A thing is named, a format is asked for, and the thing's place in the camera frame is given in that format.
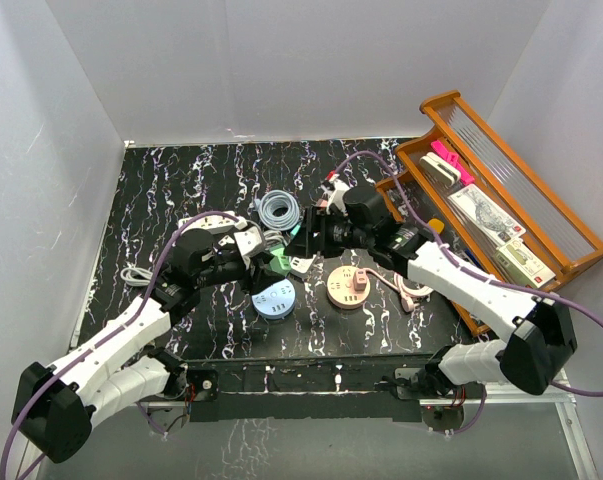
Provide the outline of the green cube adapter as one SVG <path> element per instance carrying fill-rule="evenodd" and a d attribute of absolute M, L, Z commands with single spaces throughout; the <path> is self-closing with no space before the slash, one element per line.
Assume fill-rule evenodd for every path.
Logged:
<path fill-rule="evenodd" d="M 273 255 L 270 267 L 274 272 L 287 276 L 291 271 L 291 265 L 289 257 L 285 255 L 284 250 L 285 248 L 281 245 L 270 250 L 270 253 Z"/>

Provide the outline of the blue round power strip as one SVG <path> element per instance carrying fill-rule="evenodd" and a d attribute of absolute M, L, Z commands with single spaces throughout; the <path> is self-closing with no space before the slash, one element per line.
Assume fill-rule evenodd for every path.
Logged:
<path fill-rule="evenodd" d="M 267 320 L 281 320 L 290 314 L 296 304 L 293 283 L 284 279 L 251 296 L 252 306 L 258 315 Z"/>

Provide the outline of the pink round power strip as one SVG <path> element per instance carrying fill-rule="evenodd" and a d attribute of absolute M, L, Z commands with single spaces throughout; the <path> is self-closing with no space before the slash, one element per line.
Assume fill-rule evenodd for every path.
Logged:
<path fill-rule="evenodd" d="M 340 266 L 334 269 L 327 279 L 327 296 L 329 301 L 345 310 L 354 310 L 362 307 L 370 294 L 370 281 L 368 288 L 357 292 L 352 287 L 352 275 L 355 266 Z"/>

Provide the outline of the pink small adapter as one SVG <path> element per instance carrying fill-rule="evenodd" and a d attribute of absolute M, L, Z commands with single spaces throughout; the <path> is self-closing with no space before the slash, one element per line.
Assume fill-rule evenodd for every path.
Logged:
<path fill-rule="evenodd" d="M 365 291 L 369 286 L 367 273 L 364 269 L 356 269 L 352 275 L 352 287 L 357 292 Z"/>

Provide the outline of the teal cube adapter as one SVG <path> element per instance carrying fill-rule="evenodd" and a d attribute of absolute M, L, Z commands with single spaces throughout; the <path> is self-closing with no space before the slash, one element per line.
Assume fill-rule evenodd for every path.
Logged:
<path fill-rule="evenodd" d="M 295 237 L 295 236 L 298 234 L 298 232 L 300 231 L 301 227 L 302 227 L 302 224 L 301 224 L 301 223 L 300 223 L 300 224 L 298 224 L 298 225 L 296 225 L 296 226 L 295 226 L 295 227 L 294 227 L 294 228 L 293 228 L 293 229 L 290 231 L 290 235 L 291 235 L 291 237 Z"/>

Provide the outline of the yellow cube adapter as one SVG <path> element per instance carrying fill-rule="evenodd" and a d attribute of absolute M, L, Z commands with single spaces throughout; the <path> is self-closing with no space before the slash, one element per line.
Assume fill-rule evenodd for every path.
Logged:
<path fill-rule="evenodd" d="M 441 234 L 445 229 L 445 224 L 436 218 L 432 218 L 427 222 L 428 226 L 434 230 L 437 234 Z"/>

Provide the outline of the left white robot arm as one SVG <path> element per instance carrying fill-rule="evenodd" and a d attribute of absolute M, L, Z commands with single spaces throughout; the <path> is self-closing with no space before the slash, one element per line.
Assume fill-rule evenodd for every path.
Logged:
<path fill-rule="evenodd" d="M 252 294 L 282 280 L 256 226 L 214 236 L 190 229 L 163 255 L 146 292 L 91 339 L 44 366 L 21 373 L 12 424 L 54 463 L 71 458 L 94 427 L 145 397 L 181 396 L 188 376 L 175 357 L 155 351 L 130 365 L 152 340 L 189 314 L 202 289 L 236 282 Z"/>

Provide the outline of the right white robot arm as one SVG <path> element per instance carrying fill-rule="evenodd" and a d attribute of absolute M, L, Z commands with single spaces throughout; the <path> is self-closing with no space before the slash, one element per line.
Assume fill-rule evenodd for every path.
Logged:
<path fill-rule="evenodd" d="M 381 267 L 432 288 L 477 317 L 496 339 L 441 348 L 402 386 L 423 395 L 452 395 L 468 383 L 509 382 L 540 395 L 576 351 L 569 310 L 540 293 L 506 289 L 436 243 L 428 227 L 398 222 L 372 187 L 354 187 L 344 209 L 306 208 L 286 254 L 339 257 L 364 249 Z"/>

